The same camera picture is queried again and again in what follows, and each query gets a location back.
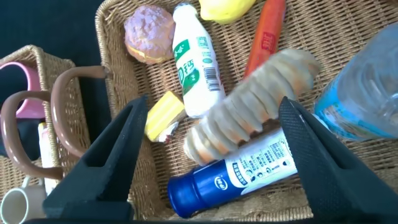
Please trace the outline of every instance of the white cup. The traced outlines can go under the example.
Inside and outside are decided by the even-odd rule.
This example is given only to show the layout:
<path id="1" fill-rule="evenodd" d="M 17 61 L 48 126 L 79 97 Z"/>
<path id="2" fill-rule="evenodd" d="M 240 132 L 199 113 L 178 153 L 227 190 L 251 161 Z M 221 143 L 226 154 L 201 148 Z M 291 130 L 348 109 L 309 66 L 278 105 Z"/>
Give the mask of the white cup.
<path id="1" fill-rule="evenodd" d="M 31 177 L 25 177 L 22 187 L 9 190 L 2 199 L 0 215 L 4 223 L 15 224 L 33 218 L 45 218 L 42 204 L 46 198 L 43 179 L 38 185 L 28 185 Z"/>

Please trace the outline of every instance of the woven basket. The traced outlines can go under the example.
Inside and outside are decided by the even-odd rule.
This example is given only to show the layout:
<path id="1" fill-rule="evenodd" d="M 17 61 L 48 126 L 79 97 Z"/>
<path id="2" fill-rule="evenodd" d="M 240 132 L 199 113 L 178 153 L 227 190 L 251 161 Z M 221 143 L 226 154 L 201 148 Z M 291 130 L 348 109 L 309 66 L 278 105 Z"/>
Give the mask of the woven basket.
<path id="1" fill-rule="evenodd" d="M 128 55 L 124 46 L 123 23 L 144 4 L 156 4 L 169 12 L 178 0 L 107 0 L 96 15 L 96 31 L 102 65 L 111 71 L 107 77 L 109 105 L 115 117 L 130 100 L 146 94 L 148 105 L 167 91 L 181 94 L 174 60 L 145 65 Z M 198 10 L 197 0 L 191 2 Z M 263 0 L 258 0 L 239 21 L 221 26 L 201 23 L 213 39 L 221 79 L 229 93 L 243 76 Z M 386 25 L 398 21 L 398 8 L 389 1 L 374 0 L 288 0 L 279 48 L 307 49 L 322 63 L 312 91 L 300 102 L 312 110 L 314 100 L 344 65 Z M 195 164 L 183 153 L 183 137 L 195 121 L 186 118 L 168 144 L 142 143 L 129 194 L 140 218 L 176 218 L 167 198 L 171 176 L 188 172 Z M 397 141 L 345 142 L 375 173 L 398 192 Z M 297 175 L 267 186 L 247 197 L 219 208 L 199 213 L 193 219 L 287 221 L 312 217 Z"/>
<path id="2" fill-rule="evenodd" d="M 41 90 L 49 91 L 51 91 L 55 79 L 57 79 L 61 73 L 75 66 L 71 60 L 64 60 L 46 54 L 41 48 L 33 45 L 27 45 L 7 57 L 0 59 L 0 64 L 15 61 L 36 69 L 40 77 Z M 80 86 L 77 79 L 68 84 L 63 100 L 65 100 L 65 112 L 72 133 L 79 139 L 83 147 L 88 148 L 90 146 L 90 139 L 81 101 Z M 57 136 L 52 125 L 49 103 L 44 102 L 44 109 L 45 121 L 49 129 L 52 163 L 53 166 L 62 166 L 65 175 L 78 158 L 70 155 L 69 152 L 57 142 Z M 34 161 L 34 164 L 41 166 L 41 160 L 38 159 Z M 20 187 L 24 177 L 25 174 L 14 167 L 8 158 L 0 158 L 0 199 L 2 199 L 4 194 L 11 188 Z"/>

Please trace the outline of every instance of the blue cap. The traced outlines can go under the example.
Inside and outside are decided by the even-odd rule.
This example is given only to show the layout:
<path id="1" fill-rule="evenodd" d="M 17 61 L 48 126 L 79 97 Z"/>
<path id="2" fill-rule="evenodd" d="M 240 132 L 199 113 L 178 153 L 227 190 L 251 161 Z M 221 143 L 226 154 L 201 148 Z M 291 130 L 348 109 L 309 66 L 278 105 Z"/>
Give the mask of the blue cap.
<path id="1" fill-rule="evenodd" d="M 170 178 L 167 185 L 169 200 L 180 217 L 190 218 L 196 211 L 207 208 L 196 189 L 193 172 Z"/>

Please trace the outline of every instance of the basket handle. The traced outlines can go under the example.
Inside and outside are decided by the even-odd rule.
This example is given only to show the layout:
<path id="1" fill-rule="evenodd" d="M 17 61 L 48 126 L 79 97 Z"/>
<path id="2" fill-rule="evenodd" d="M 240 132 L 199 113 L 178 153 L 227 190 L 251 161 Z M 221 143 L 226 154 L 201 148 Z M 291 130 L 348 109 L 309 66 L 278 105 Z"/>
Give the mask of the basket handle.
<path id="1" fill-rule="evenodd" d="M 1 134 L 7 155 L 12 163 L 27 175 L 62 179 L 61 167 L 43 168 L 36 166 L 30 161 L 22 146 L 17 128 L 16 111 L 19 102 L 26 98 L 37 98 L 49 102 L 51 96 L 48 91 L 20 91 L 11 95 L 4 102 L 1 108 Z"/>
<path id="2" fill-rule="evenodd" d="M 51 96 L 53 99 L 63 99 L 65 89 L 73 78 L 105 78 L 104 68 L 102 66 L 75 67 L 63 72 L 55 81 Z M 54 130 L 61 144 L 70 153 L 81 157 L 87 149 L 83 149 L 79 141 L 70 131 L 70 127 L 65 114 L 65 102 L 63 100 L 51 101 L 51 116 Z"/>

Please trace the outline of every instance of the yellow fruit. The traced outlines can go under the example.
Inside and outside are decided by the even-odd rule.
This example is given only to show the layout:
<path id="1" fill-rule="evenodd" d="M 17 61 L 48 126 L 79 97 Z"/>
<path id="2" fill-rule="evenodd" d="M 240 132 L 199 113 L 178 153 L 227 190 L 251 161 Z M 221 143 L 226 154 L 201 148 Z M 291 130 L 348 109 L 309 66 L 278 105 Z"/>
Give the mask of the yellow fruit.
<path id="1" fill-rule="evenodd" d="M 256 0 L 199 0 L 200 16 L 206 21 L 229 24 L 242 17 Z"/>

